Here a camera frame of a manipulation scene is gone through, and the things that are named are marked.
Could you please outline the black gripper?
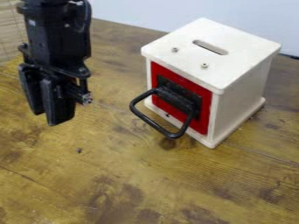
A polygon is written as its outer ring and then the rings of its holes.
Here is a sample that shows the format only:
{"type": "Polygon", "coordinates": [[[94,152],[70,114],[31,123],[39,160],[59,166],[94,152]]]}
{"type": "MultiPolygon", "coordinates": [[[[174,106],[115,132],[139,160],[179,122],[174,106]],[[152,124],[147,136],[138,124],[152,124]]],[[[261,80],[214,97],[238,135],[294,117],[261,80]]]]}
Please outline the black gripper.
{"type": "Polygon", "coordinates": [[[48,125],[56,126],[74,118],[76,102],[92,102],[91,71],[84,64],[91,57],[92,9],[90,5],[18,5],[16,10],[28,37],[19,49],[31,62],[19,65],[26,99],[32,112],[46,112],[48,125]],[[51,79],[43,79],[42,72],[51,79]]]}

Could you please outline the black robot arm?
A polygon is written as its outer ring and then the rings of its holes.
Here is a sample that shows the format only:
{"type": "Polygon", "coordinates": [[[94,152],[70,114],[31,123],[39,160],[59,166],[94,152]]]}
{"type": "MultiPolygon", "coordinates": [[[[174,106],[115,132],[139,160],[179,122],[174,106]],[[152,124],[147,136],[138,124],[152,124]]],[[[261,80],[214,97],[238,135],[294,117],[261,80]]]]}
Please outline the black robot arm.
{"type": "Polygon", "coordinates": [[[92,103],[88,89],[91,71],[90,0],[20,0],[28,41],[19,45],[23,63],[19,77],[24,95],[36,115],[51,126],[75,116],[76,106],[92,103]]]}

